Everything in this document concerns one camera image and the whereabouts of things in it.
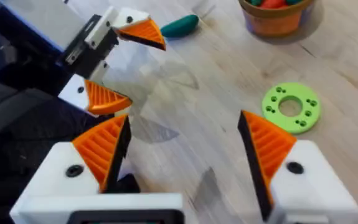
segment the white plastic part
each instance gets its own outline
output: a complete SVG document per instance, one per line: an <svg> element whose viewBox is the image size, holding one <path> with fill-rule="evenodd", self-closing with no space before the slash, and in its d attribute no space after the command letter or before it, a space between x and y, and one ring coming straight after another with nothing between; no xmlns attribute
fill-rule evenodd
<svg viewBox="0 0 358 224"><path fill-rule="evenodd" d="M90 102L86 91L85 79L80 75L72 75L71 79L60 92L59 98L72 106L89 113L87 109Z"/></svg>
<svg viewBox="0 0 358 224"><path fill-rule="evenodd" d="M67 177L65 171L72 165L83 166L83 172L74 178ZM95 195L98 182L85 161L70 142L55 144L34 174L27 187L10 211L16 224L33 223L23 214L23 209L34 198L74 197Z"/></svg>
<svg viewBox="0 0 358 224"><path fill-rule="evenodd" d="M94 26L92 31L86 37L85 42L90 48L96 49L100 42L104 39L108 31L112 28L112 22L118 16L118 11L110 6L101 17L101 19Z"/></svg>
<svg viewBox="0 0 358 224"><path fill-rule="evenodd" d="M129 16L132 18L131 22L127 22ZM90 48L96 49L110 29L116 30L134 26L147 20L148 18L149 14L147 12L141 12L126 7L121 10L117 10L116 8L110 6L97 22L93 30L86 37L85 42Z"/></svg>
<svg viewBox="0 0 358 224"><path fill-rule="evenodd" d="M0 3L61 52L85 25L62 0L0 0Z"/></svg>
<svg viewBox="0 0 358 224"><path fill-rule="evenodd" d="M71 165L83 166L67 177ZM123 161L119 176L130 173ZM98 194L98 182L70 142L53 146L10 211L15 224L66 224L79 210L182 210L181 194Z"/></svg>
<svg viewBox="0 0 358 224"><path fill-rule="evenodd" d="M287 168L297 162L304 169ZM274 207L269 224L356 224L358 206L317 145L298 140L275 173L270 190Z"/></svg>
<svg viewBox="0 0 358 224"><path fill-rule="evenodd" d="M131 22L128 22L129 16L133 19ZM134 26L148 19L149 19L149 14L147 12L141 12L139 10L123 7L119 11L118 16L113 21L112 27L114 29L123 29L129 26Z"/></svg>
<svg viewBox="0 0 358 224"><path fill-rule="evenodd" d="M106 73L106 71L109 68L110 68L110 66L104 60L101 60L98 63L98 65L96 66L96 68L93 70L92 74L90 75L89 80L91 80L97 84L102 84L104 74Z"/></svg>

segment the colorful toy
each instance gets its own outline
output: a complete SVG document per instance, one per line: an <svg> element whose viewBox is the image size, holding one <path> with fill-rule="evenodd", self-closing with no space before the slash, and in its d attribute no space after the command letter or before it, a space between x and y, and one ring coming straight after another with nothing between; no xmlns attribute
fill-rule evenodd
<svg viewBox="0 0 358 224"><path fill-rule="evenodd" d="M161 32L164 37L184 37L195 30L198 22L198 16L188 15L164 26Z"/></svg>
<svg viewBox="0 0 358 224"><path fill-rule="evenodd" d="M262 0L250 0L250 3L254 6L260 6L262 4Z"/></svg>
<svg viewBox="0 0 358 224"><path fill-rule="evenodd" d="M288 5L294 5L294 4L297 4L299 2L301 2L302 0L285 0L285 2L288 4Z"/></svg>
<svg viewBox="0 0 358 224"><path fill-rule="evenodd" d="M285 6L285 0L264 0L260 7L265 9L278 9Z"/></svg>
<svg viewBox="0 0 358 224"><path fill-rule="evenodd" d="M315 143L247 111L238 130L265 223L358 223L357 203Z"/></svg>
<svg viewBox="0 0 358 224"><path fill-rule="evenodd" d="M297 101L302 109L300 114L289 117L283 115L279 106L285 100ZM317 95L299 83L282 83L270 89L263 101L265 118L291 134L301 134L311 129L318 121L321 103Z"/></svg>
<svg viewBox="0 0 358 224"><path fill-rule="evenodd" d="M279 9L283 7L292 6L301 2L302 0L247 0L254 6L260 6L264 9Z"/></svg>

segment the green disc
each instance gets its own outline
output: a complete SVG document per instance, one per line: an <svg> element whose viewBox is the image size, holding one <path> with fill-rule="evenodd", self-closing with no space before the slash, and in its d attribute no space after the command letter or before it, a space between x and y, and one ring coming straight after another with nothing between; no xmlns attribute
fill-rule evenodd
<svg viewBox="0 0 358 224"><path fill-rule="evenodd" d="M295 100L301 105L296 116L285 116L279 106L286 100ZM308 131L318 121L321 114L321 102L309 87L299 83L281 83L270 89L262 103L265 118L291 134Z"/></svg>

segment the orange 3d-printed finger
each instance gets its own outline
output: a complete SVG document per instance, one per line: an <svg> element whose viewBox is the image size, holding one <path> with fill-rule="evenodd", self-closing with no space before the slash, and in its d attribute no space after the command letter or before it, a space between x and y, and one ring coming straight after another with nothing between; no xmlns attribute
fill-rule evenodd
<svg viewBox="0 0 358 224"><path fill-rule="evenodd" d="M275 124L247 111L242 111L238 130L244 141L253 183L262 216L271 210L274 201L269 190L270 182L296 138Z"/></svg>
<svg viewBox="0 0 358 224"><path fill-rule="evenodd" d="M83 133L72 144L100 184L100 192L114 192L131 139L128 115L121 115Z"/></svg>
<svg viewBox="0 0 358 224"><path fill-rule="evenodd" d="M144 22L120 29L118 32L125 39L166 50L165 40L159 27L150 18Z"/></svg>
<svg viewBox="0 0 358 224"><path fill-rule="evenodd" d="M92 114L113 114L132 104L132 101L125 95L109 90L89 80L85 80L85 83L89 97L88 111Z"/></svg>

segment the black panel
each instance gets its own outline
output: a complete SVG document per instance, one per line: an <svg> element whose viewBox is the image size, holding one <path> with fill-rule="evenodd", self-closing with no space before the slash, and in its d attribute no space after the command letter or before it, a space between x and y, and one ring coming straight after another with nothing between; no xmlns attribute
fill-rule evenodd
<svg viewBox="0 0 358 224"><path fill-rule="evenodd" d="M263 221L267 221L268 217L270 216L271 210L273 209L273 206L268 199L268 189L266 188L263 176L261 174L256 151L253 147L248 122L242 112L240 115L240 120L238 121L238 130L241 133L242 140L245 145L245 151L247 152L248 163L252 174L253 185L255 187L256 195L259 202L261 216L263 218Z"/></svg>
<svg viewBox="0 0 358 224"><path fill-rule="evenodd" d="M71 214L67 224L89 224L94 222L183 224L184 215L178 210L77 211Z"/></svg>
<svg viewBox="0 0 358 224"><path fill-rule="evenodd" d="M59 61L69 72L81 75L86 79L90 78L98 63L108 56L112 48L119 44L118 36L113 29L110 29L96 49L93 50L88 46L85 39L100 19L101 16L93 15L59 58ZM77 56L78 58L75 59L74 63L70 65L65 60L77 48L83 51Z"/></svg>
<svg viewBox="0 0 358 224"><path fill-rule="evenodd" d="M158 49L161 49L161 50L165 50L165 46L163 46L163 44L160 44L160 43L157 43L157 42L154 42L154 41L151 41L151 40L143 39L143 38L140 38L140 37L135 37L135 36L128 35L128 34L121 34L121 36L123 38L125 38L125 39L131 40L131 41L134 41L134 42L137 42L137 43L140 43L140 44L145 44L145 45L148 45L148 46L151 46L151 47L155 47L155 48L158 48Z"/></svg>
<svg viewBox="0 0 358 224"><path fill-rule="evenodd" d="M108 172L108 177L106 180L106 188L103 193L119 193L122 192L122 189L118 188L118 174L121 168L122 160L126 157L128 152L129 142L131 140L131 131L129 118L126 117L123 127L118 138L118 144L116 145L115 155L112 160L110 171Z"/></svg>

